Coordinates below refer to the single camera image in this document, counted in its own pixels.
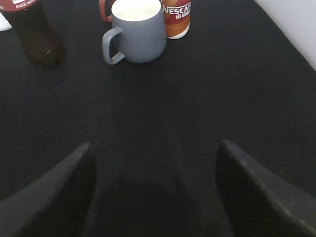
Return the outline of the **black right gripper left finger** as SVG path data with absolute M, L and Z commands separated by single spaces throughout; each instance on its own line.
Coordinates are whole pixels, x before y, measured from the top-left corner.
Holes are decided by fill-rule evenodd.
M 96 187 L 96 157 L 84 143 L 0 203 L 2 237 L 81 237 Z

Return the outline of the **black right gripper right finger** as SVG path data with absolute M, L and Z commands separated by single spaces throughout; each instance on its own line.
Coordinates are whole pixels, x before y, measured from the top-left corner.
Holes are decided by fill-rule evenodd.
M 316 198 L 229 140 L 217 150 L 216 186 L 236 237 L 316 235 Z

